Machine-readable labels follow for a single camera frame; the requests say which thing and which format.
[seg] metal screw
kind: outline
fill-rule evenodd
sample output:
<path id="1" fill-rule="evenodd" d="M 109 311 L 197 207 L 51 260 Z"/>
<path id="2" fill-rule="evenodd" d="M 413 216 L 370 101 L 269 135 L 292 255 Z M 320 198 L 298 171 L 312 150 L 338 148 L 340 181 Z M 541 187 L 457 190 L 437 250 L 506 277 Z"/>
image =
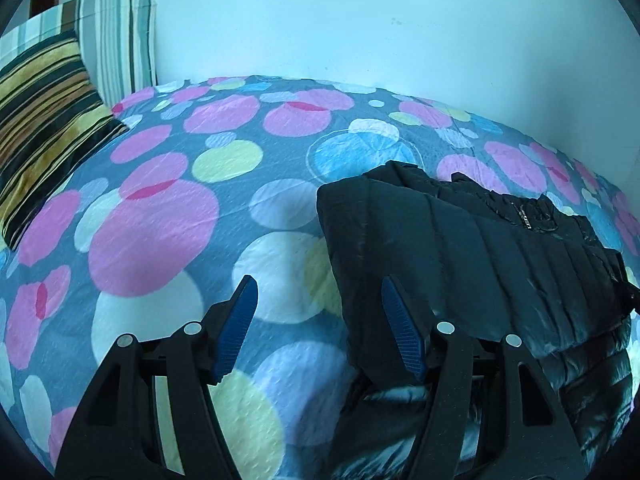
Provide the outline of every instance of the metal screw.
<path id="1" fill-rule="evenodd" d="M 126 348 L 131 343 L 133 343 L 133 338 L 129 334 L 121 335 L 117 341 L 120 348 Z"/>
<path id="2" fill-rule="evenodd" d="M 200 330 L 202 330 L 202 325 L 197 321 L 194 321 L 184 326 L 184 333 L 188 335 L 195 335 Z"/>
<path id="3" fill-rule="evenodd" d="M 438 332 L 443 334 L 453 334 L 456 327 L 454 327 L 449 321 L 441 321 L 436 325 Z"/>
<path id="4" fill-rule="evenodd" d="M 515 334 L 509 334 L 505 340 L 507 341 L 507 345 L 511 345 L 513 347 L 519 347 L 522 344 L 522 339 L 520 339 Z"/>

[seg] striped cushion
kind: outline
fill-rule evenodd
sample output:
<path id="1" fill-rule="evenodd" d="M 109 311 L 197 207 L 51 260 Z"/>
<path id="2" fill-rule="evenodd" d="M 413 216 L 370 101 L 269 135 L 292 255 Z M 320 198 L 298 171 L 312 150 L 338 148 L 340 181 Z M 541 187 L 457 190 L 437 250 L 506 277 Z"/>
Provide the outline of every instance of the striped cushion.
<path id="1" fill-rule="evenodd" d="M 71 0 L 0 38 L 0 68 L 60 32 L 75 30 L 82 61 L 104 103 L 155 86 L 156 4 L 152 0 Z"/>
<path id="2" fill-rule="evenodd" d="M 11 249 L 65 179 L 127 131 L 88 79 L 74 31 L 0 70 L 0 228 Z"/>

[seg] blue circle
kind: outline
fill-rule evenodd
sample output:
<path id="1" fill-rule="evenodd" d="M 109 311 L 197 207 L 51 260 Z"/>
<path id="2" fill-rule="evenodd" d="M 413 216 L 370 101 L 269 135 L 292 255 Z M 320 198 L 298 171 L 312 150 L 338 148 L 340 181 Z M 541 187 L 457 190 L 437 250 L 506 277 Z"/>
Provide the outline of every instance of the blue circle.
<path id="1" fill-rule="evenodd" d="M 603 211 L 601 207 L 591 202 L 586 202 L 586 207 L 589 221 L 602 244 L 606 248 L 621 251 L 622 238 L 620 237 L 618 228 L 613 222 L 613 218 Z"/>
<path id="2" fill-rule="evenodd" d="M 266 81 L 263 81 L 261 83 L 251 83 L 249 85 L 244 85 L 243 87 L 239 88 L 238 91 L 239 92 L 261 92 L 263 90 L 266 90 L 270 86 L 271 86 L 271 83 L 267 83 Z"/>
<path id="3" fill-rule="evenodd" d="M 484 117 L 481 117 L 479 115 L 471 114 L 471 121 L 473 122 L 473 124 L 475 124 L 479 128 L 482 128 L 486 132 L 494 135 L 502 134 L 502 128 L 489 119 L 485 119 Z"/>
<path id="4" fill-rule="evenodd" d="M 403 139 L 372 132 L 344 133 L 324 140 L 309 156 L 312 171 L 324 182 L 359 176 L 390 160 L 418 164 Z"/>

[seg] polka dot bedspread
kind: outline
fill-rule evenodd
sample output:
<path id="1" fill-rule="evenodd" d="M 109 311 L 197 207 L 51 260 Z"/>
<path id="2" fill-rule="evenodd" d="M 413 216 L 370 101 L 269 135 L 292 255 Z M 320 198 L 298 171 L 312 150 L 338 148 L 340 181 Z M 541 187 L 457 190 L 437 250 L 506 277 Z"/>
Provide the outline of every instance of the polka dot bedspread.
<path id="1" fill-rule="evenodd" d="M 130 132 L 56 191 L 15 253 L 0 253 L 0 402 L 51 470 L 119 334 L 167 336 L 252 274 L 255 319 L 236 370 L 211 389 L 214 405 L 245 480 L 314 478 L 354 377 L 316 190 L 391 159 L 445 180 L 461 171 L 500 193 L 546 194 L 588 216 L 640 278 L 640 224 L 615 186 L 440 102 L 219 77 L 143 89 L 114 113 Z M 628 349 L 636 387 L 637 322 Z"/>

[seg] jacket zipper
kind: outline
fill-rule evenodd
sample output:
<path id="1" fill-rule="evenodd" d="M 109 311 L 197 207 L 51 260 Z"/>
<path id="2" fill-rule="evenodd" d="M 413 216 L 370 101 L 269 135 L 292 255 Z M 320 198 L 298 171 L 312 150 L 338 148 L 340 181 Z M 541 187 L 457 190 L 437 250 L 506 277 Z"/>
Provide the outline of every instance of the jacket zipper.
<path id="1" fill-rule="evenodd" d="M 531 229 L 531 224 L 529 222 L 529 219 L 527 218 L 526 213 L 524 212 L 524 208 L 522 206 L 516 206 L 513 202 L 511 202 L 511 205 L 513 205 L 513 208 L 518 212 L 518 215 L 522 219 L 524 225 L 526 225 L 527 229 Z"/>
<path id="2" fill-rule="evenodd" d="M 527 218 L 527 215 L 524 213 L 524 208 L 522 206 L 518 208 L 518 213 L 520 215 L 520 218 L 522 218 L 524 225 L 527 226 L 527 229 L 531 229 L 531 224 L 529 223 L 529 219 Z"/>

